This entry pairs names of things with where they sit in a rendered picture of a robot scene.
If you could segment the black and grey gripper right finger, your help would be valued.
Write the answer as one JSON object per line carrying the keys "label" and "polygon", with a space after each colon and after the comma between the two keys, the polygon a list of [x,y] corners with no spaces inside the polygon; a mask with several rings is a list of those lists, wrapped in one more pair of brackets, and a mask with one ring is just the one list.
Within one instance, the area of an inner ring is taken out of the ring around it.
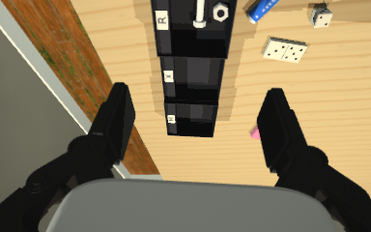
{"label": "black and grey gripper right finger", "polygon": [[279,177],[275,187],[317,199],[346,232],[371,232],[369,194],[328,165],[321,149],[307,145],[282,88],[268,90],[256,123],[266,166]]}

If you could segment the blue aa battery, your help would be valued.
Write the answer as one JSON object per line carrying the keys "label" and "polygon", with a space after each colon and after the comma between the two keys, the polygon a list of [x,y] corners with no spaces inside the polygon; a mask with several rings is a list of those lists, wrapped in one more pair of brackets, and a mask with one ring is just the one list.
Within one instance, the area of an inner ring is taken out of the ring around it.
{"label": "blue aa battery", "polygon": [[250,22],[255,24],[266,14],[279,0],[261,0],[246,16]]}

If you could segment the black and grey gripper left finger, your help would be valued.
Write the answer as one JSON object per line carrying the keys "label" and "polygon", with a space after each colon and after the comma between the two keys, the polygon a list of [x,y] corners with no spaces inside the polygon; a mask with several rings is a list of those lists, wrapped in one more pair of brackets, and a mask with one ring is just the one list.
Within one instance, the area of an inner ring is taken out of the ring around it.
{"label": "black and grey gripper left finger", "polygon": [[115,178],[111,168],[124,159],[134,120],[128,85],[115,82],[88,134],[72,140],[65,154],[31,173],[23,188],[0,203],[0,232],[39,232],[48,209],[72,189]]}

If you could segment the white die with black pips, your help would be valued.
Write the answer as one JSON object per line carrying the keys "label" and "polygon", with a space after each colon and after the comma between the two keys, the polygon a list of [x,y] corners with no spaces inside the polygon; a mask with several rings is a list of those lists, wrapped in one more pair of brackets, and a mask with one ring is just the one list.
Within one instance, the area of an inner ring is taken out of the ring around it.
{"label": "white die with black pips", "polygon": [[328,8],[314,9],[310,23],[314,26],[314,28],[328,27],[332,15],[333,13]]}

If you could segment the black bin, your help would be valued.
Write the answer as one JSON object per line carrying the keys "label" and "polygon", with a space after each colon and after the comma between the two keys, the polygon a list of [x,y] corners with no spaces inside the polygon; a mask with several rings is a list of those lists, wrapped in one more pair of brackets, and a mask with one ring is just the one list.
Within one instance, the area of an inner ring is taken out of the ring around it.
{"label": "black bin", "polygon": [[[228,17],[214,19],[214,6]],[[212,137],[238,0],[205,0],[206,26],[196,28],[197,0],[151,0],[167,135]]]}

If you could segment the grey hex nut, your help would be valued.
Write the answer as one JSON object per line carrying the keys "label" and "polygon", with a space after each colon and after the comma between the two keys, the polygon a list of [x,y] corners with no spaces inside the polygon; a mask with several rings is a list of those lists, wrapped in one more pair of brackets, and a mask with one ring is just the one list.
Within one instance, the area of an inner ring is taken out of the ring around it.
{"label": "grey hex nut", "polygon": [[228,17],[228,7],[222,3],[218,3],[214,6],[214,19],[222,21]]}

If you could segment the white domino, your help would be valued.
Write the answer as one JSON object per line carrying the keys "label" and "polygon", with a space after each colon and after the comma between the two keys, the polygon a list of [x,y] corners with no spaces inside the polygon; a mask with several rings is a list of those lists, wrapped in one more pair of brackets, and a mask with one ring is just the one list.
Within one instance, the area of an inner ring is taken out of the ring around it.
{"label": "white domino", "polygon": [[277,39],[269,39],[263,52],[264,58],[298,63],[307,45]]}

